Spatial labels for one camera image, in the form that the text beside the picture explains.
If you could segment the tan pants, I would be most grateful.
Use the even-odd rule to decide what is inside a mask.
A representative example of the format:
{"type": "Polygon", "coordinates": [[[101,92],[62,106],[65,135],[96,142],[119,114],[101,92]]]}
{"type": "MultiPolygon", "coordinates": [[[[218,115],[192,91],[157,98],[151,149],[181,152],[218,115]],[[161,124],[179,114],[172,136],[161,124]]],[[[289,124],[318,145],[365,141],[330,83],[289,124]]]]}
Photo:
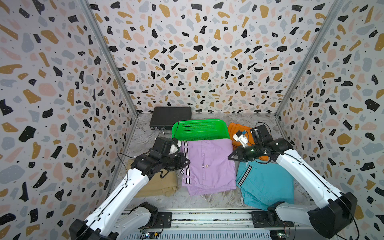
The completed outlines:
{"type": "Polygon", "coordinates": [[[152,196],[172,196],[179,189],[177,174],[170,172],[163,179],[160,173],[153,178],[135,195],[135,198],[146,198],[152,196]]]}

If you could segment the purple pants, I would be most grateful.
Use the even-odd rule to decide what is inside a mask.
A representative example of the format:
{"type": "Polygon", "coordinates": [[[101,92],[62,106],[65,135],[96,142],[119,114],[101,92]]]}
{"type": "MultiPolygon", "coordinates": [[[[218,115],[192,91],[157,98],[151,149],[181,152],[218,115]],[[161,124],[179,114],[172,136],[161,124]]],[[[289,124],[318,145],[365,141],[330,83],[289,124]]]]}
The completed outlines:
{"type": "Polygon", "coordinates": [[[235,190],[236,166],[228,156],[233,152],[230,139],[183,141],[181,151],[190,164],[181,170],[182,186],[190,196],[235,190]]]}

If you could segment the orange pants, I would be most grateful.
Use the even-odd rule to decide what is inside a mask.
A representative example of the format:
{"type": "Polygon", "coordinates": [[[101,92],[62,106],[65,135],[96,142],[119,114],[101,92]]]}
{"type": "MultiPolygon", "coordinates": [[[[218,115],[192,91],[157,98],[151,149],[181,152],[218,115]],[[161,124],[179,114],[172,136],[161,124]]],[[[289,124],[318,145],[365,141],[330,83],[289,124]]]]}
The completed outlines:
{"type": "Polygon", "coordinates": [[[256,161],[260,164],[271,160],[265,148],[265,144],[272,140],[271,129],[264,123],[257,124],[259,125],[251,129],[230,124],[234,151],[228,156],[229,160],[242,163],[256,161]]]}

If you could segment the teal pants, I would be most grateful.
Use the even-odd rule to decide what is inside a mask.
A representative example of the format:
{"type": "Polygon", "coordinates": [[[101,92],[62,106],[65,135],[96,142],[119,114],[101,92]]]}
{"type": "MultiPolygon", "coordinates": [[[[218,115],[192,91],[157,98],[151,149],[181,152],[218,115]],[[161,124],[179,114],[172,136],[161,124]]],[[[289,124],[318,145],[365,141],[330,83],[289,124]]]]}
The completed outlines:
{"type": "Polygon", "coordinates": [[[252,208],[266,211],[279,201],[294,203],[294,178],[278,164],[239,163],[236,184],[252,208]]]}

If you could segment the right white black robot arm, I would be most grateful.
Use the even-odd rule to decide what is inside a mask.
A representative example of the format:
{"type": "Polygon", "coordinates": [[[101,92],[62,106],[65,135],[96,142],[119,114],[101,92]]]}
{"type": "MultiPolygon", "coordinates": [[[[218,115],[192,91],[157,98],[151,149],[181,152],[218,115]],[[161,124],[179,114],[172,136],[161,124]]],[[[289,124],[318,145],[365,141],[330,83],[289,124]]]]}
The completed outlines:
{"type": "Polygon", "coordinates": [[[292,205],[278,201],[268,207],[268,220],[275,222],[293,222],[311,226],[327,239],[338,235],[345,227],[355,222],[357,198],[351,193],[341,190],[323,179],[308,165],[294,147],[285,139],[274,140],[271,136],[248,145],[245,135],[234,135],[234,139],[242,145],[228,159],[237,162],[254,161],[263,156],[283,167],[312,197],[314,207],[292,205]]]}

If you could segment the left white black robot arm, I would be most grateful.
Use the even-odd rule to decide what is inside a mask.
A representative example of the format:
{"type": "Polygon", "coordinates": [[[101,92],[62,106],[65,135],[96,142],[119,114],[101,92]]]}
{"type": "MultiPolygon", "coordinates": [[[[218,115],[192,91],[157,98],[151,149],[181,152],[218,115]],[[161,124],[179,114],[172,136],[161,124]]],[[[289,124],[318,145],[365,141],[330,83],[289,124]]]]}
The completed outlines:
{"type": "Polygon", "coordinates": [[[163,155],[142,154],[135,158],[127,175],[107,199],[85,220],[75,220],[70,226],[72,240],[119,240],[143,227],[159,224],[158,208],[143,203],[128,215],[122,215],[137,193],[157,173],[173,172],[190,164],[184,153],[163,155]]]}

